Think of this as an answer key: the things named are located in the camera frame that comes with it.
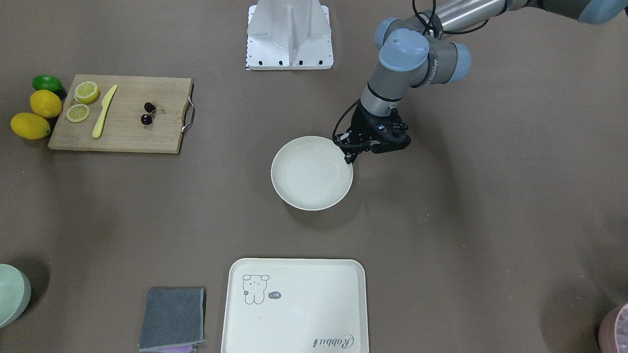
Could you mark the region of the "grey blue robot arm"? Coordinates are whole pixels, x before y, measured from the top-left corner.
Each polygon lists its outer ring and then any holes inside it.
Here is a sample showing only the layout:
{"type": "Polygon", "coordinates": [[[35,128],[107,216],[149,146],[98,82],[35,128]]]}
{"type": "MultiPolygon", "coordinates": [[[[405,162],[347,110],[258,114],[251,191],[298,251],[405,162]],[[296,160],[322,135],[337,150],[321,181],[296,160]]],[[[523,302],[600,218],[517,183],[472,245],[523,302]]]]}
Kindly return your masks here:
{"type": "Polygon", "coordinates": [[[349,108],[350,127],[335,133],[333,143],[352,164],[363,152],[403,150],[410,142],[408,125],[397,106],[410,88],[458,82],[471,68],[471,53],[444,36],[468,34],[490,18],[535,7],[580,23],[601,25],[626,11],[625,0],[449,0],[415,11],[406,20],[387,18],[379,24],[374,42],[378,62],[361,98],[349,108]]]}

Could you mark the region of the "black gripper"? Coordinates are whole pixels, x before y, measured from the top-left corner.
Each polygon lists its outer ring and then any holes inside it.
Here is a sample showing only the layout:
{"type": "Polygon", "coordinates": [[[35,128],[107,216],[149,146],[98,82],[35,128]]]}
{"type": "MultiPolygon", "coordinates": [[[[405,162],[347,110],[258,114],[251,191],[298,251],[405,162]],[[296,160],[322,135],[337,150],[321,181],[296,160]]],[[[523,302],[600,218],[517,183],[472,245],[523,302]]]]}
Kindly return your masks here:
{"type": "Polygon", "coordinates": [[[356,101],[351,123],[343,134],[343,154],[345,162],[350,165],[362,152],[374,154],[403,150],[411,143],[408,125],[401,120],[396,108],[389,111],[388,116],[375,116],[356,101]]]}

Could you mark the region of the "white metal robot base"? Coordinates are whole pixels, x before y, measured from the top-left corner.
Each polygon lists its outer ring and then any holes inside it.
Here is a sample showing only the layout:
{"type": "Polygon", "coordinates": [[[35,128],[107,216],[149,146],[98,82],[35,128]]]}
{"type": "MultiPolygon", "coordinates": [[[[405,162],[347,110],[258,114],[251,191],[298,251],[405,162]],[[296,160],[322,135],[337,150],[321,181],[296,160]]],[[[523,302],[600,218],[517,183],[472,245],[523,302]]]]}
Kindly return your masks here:
{"type": "Polygon", "coordinates": [[[259,0],[247,14],[246,69],[334,66],[329,9],[318,0],[259,0]]]}

